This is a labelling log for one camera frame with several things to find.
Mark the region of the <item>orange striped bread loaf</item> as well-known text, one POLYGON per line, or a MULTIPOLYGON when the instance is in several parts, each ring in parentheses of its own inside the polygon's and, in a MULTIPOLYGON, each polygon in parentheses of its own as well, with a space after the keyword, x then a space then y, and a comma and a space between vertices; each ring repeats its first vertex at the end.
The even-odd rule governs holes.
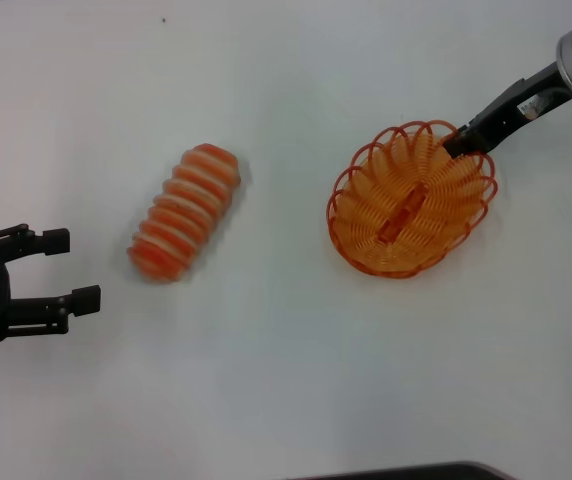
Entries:
POLYGON ((147 279, 181 279, 227 213, 241 183, 229 151, 203 143, 185 151, 147 216, 133 234, 128 256, 147 279))

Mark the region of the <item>black robot chest edge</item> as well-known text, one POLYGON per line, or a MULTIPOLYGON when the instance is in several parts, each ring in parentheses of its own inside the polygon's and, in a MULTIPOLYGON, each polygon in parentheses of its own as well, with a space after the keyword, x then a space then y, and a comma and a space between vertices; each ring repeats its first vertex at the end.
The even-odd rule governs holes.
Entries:
POLYGON ((489 465, 457 461, 387 469, 336 473, 301 480, 518 480, 489 465))

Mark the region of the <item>orange woven plastic basket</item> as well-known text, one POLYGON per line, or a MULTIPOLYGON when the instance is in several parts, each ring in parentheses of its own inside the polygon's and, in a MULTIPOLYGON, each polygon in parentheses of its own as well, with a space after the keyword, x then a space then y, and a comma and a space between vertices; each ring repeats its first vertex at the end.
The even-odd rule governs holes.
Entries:
POLYGON ((442 120, 389 127, 362 146, 326 206, 336 251, 357 270, 405 279, 433 267, 488 214, 498 192, 487 154, 452 158, 442 120))

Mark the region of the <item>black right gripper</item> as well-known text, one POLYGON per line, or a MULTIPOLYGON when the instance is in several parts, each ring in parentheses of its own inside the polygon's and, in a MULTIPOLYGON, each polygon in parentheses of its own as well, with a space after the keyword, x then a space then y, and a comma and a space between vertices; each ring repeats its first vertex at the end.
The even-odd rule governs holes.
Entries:
POLYGON ((493 100, 467 126, 443 141, 451 158, 486 154, 525 125, 572 99, 556 63, 520 79, 493 100))

